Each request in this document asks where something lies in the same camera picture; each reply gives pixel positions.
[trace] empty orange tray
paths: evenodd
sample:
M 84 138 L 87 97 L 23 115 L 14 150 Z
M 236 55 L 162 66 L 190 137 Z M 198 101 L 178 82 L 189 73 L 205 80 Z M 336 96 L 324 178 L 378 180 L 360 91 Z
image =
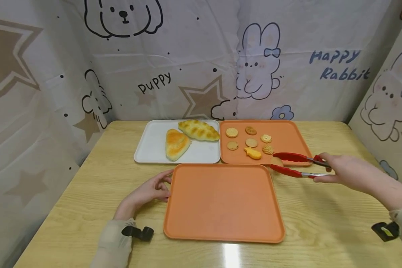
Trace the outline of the empty orange tray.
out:
M 245 131 L 246 127 L 253 127 L 256 135 L 248 135 Z M 226 130 L 233 127 L 238 130 L 237 138 L 228 138 Z M 267 134 L 271 136 L 270 143 L 263 143 L 261 136 Z M 258 142 L 258 146 L 254 149 L 262 153 L 262 158 L 254 160 L 246 156 L 244 151 L 246 140 L 254 138 Z M 238 149 L 231 151 L 226 146 L 228 142 L 236 141 Z M 275 153 L 299 153 L 308 157 L 312 157 L 298 127 L 292 121 L 288 120 L 225 120 L 220 122 L 220 154 L 224 163 L 228 164 L 271 164 L 272 155 L 262 152 L 262 147 L 270 145 Z M 309 166 L 311 163 L 283 161 L 287 166 Z
M 180 164 L 164 233 L 171 239 L 280 243 L 285 228 L 271 176 L 261 165 Z

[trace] black clip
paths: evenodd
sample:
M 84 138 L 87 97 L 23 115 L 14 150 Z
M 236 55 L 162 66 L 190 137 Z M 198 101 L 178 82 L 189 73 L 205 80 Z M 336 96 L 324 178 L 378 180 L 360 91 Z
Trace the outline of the black clip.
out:
M 149 242 L 153 237 L 153 229 L 147 226 L 145 226 L 143 231 L 133 226 L 127 226 L 122 230 L 121 233 L 125 236 L 132 236 L 145 242 Z
M 376 223 L 371 229 L 383 240 L 384 242 L 394 240 L 399 237 L 399 225 L 396 222 Z

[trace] star pattern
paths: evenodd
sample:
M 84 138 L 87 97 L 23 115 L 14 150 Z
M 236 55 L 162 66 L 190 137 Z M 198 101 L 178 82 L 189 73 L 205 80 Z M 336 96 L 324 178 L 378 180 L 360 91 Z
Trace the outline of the star pattern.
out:
M 78 122 L 77 124 L 74 124 L 74 127 L 79 128 L 80 130 L 85 131 L 85 138 L 86 138 L 86 143 L 88 143 L 94 133 L 99 133 L 100 128 L 98 127 L 97 120 L 95 119 L 95 114 L 87 114 L 84 113 L 85 117 L 82 119 L 82 121 Z
M 43 182 L 45 170 L 37 173 L 30 174 L 25 171 L 21 171 L 18 184 L 4 193 L 5 195 L 15 195 L 20 197 L 21 204 L 25 207 L 35 195 L 41 194 L 48 190 L 48 187 Z
M 149 93 L 143 94 L 141 91 L 136 91 L 135 94 L 138 98 L 137 105 L 150 106 L 152 102 L 156 100 L 155 94 L 149 94 Z
M 222 76 L 218 76 L 204 88 L 179 87 L 189 102 L 183 118 L 211 119 L 213 106 L 225 101 L 222 88 Z
M 0 20 L 0 98 L 17 82 L 40 90 L 22 56 L 41 31 L 34 26 Z

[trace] cookie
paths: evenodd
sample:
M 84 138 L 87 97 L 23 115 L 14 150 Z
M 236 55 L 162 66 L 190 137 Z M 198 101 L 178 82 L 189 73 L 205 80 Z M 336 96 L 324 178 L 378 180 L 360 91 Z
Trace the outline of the cookie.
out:
M 253 127 L 246 127 L 246 133 L 248 135 L 256 135 L 258 132 Z
M 254 148 L 254 147 L 258 146 L 258 142 L 254 138 L 248 138 L 246 140 L 246 145 Z
M 271 136 L 264 134 L 264 135 L 261 136 L 261 141 L 263 141 L 265 143 L 270 143 L 271 142 Z
M 236 138 L 236 137 L 238 136 L 238 130 L 235 129 L 235 128 L 233 128 L 233 127 L 230 127 L 230 128 L 228 128 L 228 129 L 226 130 L 225 135 L 226 135 L 228 138 Z
M 254 160 L 259 160 L 260 158 L 262 158 L 261 152 L 255 150 L 255 149 L 252 149 L 251 147 L 244 148 L 244 151 L 246 152 L 246 155 L 249 158 L 252 158 Z
M 236 141 L 230 141 L 226 147 L 231 151 L 235 151 L 238 149 L 238 143 Z
M 262 152 L 264 152 L 265 154 L 273 154 L 274 149 L 271 146 L 264 146 L 262 147 Z
M 271 158 L 271 164 L 276 165 L 276 166 L 284 166 L 283 161 L 281 161 L 280 158 L 273 156 Z

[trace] fabric backdrop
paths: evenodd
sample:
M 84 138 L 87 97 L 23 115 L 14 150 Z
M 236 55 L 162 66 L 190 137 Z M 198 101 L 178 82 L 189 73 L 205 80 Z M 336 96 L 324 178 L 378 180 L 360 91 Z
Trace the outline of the fabric backdrop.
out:
M 402 31 L 350 127 L 383 169 L 402 183 Z
M 114 119 L 346 120 L 402 0 L 0 0 L 0 267 Z

